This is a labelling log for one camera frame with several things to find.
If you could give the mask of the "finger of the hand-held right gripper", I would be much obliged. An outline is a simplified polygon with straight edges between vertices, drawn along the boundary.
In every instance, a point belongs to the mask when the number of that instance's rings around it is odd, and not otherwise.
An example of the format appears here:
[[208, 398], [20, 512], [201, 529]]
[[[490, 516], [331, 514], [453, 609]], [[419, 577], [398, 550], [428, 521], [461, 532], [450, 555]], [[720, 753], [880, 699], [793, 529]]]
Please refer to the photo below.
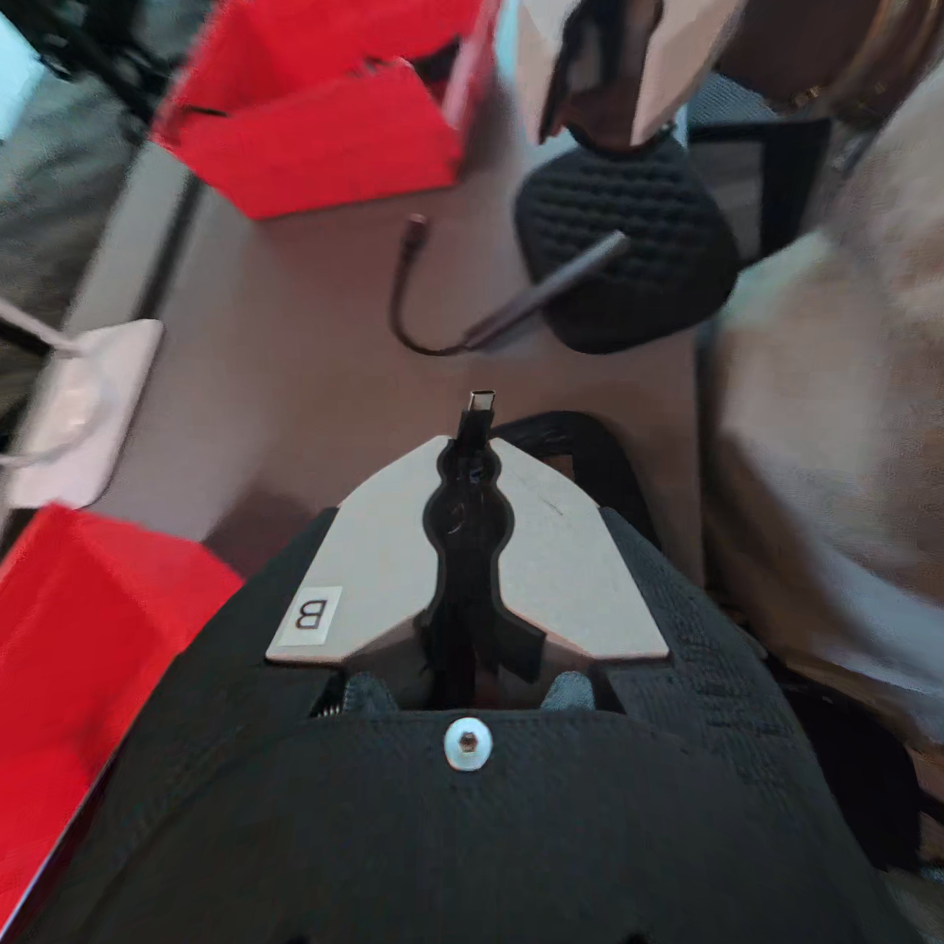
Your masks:
[[515, 15], [514, 89], [533, 145], [557, 136], [575, 116], [572, 67], [582, 44], [581, 1], [520, 1]]
[[631, 128], [642, 147], [699, 88], [737, 31], [745, 1], [664, 1], [646, 49]]

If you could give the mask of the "large red plastic bin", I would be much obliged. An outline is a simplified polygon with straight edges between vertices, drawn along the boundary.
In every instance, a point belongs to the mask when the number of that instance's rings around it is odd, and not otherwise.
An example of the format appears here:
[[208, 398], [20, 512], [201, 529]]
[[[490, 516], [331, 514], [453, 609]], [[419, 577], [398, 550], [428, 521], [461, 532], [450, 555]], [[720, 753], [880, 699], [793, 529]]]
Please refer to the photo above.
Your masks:
[[253, 220], [454, 185], [501, 2], [217, 2], [151, 139]]

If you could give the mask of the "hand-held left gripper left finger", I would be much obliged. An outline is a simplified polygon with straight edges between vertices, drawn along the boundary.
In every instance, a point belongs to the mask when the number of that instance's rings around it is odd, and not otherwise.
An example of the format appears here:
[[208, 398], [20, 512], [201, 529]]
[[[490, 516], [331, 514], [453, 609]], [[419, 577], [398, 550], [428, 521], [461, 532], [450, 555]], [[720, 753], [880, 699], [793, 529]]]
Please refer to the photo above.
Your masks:
[[414, 620], [437, 592], [424, 514], [449, 445], [431, 438], [343, 500], [266, 650], [270, 663], [354, 665], [415, 643]]

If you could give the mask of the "small red plastic bin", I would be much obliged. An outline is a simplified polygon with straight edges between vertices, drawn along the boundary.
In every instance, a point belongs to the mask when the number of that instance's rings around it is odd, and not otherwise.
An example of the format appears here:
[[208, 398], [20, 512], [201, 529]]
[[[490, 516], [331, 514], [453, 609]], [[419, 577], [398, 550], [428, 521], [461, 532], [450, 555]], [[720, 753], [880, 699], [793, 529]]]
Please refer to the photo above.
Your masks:
[[58, 503], [2, 561], [5, 933], [177, 655], [242, 587], [202, 545]]

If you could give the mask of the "person's right hand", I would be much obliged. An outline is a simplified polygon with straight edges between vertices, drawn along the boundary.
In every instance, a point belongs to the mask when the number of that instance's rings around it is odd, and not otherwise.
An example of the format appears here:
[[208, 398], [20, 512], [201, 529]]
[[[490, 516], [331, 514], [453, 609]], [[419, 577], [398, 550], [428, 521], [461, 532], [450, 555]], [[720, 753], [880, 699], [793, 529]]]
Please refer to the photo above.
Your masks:
[[866, 40], [879, 1], [748, 1], [714, 70], [785, 105], [830, 85]]

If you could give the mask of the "black honeycomb wrist pad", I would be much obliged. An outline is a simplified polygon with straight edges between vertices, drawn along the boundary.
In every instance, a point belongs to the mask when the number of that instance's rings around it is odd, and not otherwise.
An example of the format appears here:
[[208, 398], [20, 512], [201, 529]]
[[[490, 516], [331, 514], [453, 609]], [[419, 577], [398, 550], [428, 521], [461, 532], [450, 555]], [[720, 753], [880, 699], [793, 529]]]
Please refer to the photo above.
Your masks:
[[730, 224], [670, 134], [624, 159], [574, 147], [549, 160], [523, 182], [513, 222], [533, 282], [613, 231], [628, 238], [624, 254], [544, 309], [558, 341], [586, 355], [701, 324], [741, 269]]

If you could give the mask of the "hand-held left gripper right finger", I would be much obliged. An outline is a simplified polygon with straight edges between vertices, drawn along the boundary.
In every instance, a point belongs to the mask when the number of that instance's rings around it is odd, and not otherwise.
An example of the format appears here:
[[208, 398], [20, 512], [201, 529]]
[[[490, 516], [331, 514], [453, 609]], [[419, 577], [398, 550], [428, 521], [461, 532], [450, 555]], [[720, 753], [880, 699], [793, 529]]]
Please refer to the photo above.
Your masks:
[[499, 594], [505, 610], [544, 633], [538, 681], [667, 660], [669, 646], [597, 503], [515, 445], [493, 439], [491, 448], [513, 516], [498, 558]]

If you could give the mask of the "grey usb hub with pigtail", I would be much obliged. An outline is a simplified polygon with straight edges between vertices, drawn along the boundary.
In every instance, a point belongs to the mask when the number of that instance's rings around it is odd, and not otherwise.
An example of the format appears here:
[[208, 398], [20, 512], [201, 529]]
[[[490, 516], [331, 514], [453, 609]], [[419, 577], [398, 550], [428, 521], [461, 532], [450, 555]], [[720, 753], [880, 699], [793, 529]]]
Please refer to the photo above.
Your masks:
[[469, 327], [463, 336], [444, 348], [429, 348], [410, 336], [405, 323], [404, 306], [411, 274], [430, 235], [427, 216], [413, 213], [407, 217], [399, 245], [399, 255], [387, 306], [387, 322], [395, 340], [404, 348], [427, 358], [450, 358], [490, 348], [506, 335], [519, 329], [545, 308], [549, 302], [595, 276], [631, 247], [630, 238], [615, 230], [595, 242], [551, 275], [530, 286], [495, 312]]

